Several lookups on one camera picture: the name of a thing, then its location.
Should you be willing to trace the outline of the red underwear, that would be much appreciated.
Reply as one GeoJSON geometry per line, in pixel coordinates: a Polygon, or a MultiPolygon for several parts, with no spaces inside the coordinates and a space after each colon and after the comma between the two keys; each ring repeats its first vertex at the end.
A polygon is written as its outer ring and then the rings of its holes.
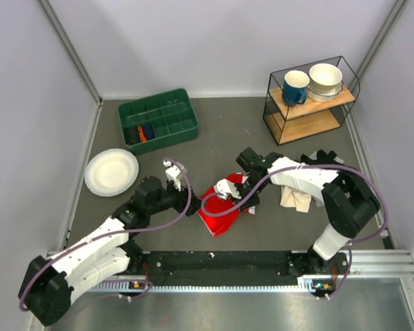
{"type": "MultiPolygon", "coordinates": [[[[213,196],[207,200],[204,207],[209,213],[217,214],[232,208],[234,205],[235,203],[231,198],[223,200],[217,196],[213,196]]],[[[225,233],[242,213],[255,214],[255,206],[244,208],[243,211],[236,209],[231,213],[220,217],[208,216],[202,209],[197,211],[198,216],[214,237],[218,237],[225,233]]]]}

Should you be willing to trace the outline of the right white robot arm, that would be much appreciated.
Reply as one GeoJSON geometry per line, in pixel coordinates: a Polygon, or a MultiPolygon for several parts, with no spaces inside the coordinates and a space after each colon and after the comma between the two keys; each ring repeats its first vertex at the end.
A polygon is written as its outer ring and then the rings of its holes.
{"type": "Polygon", "coordinates": [[[323,203],[329,224],[308,249],[306,260],[318,273],[329,269],[333,257],[379,212],[380,203],[359,175],[345,170],[312,168],[282,154],[265,157],[246,148],[236,162],[244,170],[242,183],[230,184],[228,194],[235,203],[247,199],[241,209],[259,204],[258,194],[268,184],[280,185],[309,194],[323,203]]]}

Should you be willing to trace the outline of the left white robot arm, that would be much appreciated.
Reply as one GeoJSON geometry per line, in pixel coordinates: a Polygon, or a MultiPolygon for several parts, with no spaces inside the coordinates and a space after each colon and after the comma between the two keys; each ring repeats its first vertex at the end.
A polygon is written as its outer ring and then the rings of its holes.
{"type": "Polygon", "coordinates": [[[119,206],[88,236],[48,258],[35,257],[18,292],[19,308],[44,326],[58,322],[85,292],[120,272],[142,267],[133,238],[163,230],[200,209],[201,201],[184,174],[141,180],[131,199],[119,206]]]}

